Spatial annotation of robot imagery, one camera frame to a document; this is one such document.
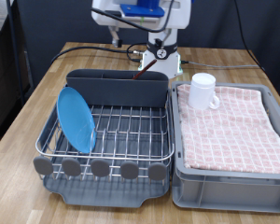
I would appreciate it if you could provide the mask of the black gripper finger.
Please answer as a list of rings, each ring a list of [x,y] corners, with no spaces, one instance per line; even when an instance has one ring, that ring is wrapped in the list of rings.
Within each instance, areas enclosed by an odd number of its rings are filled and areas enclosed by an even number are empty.
[[[109,32],[112,36],[112,44],[115,48],[120,48],[122,45],[122,40],[118,36],[119,28],[116,26],[109,26]]]

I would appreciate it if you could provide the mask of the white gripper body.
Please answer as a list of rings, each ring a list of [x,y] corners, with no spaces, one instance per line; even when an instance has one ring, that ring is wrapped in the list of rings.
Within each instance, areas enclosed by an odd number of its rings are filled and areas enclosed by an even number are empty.
[[[99,24],[158,33],[189,25],[191,0],[92,0],[91,15]]]

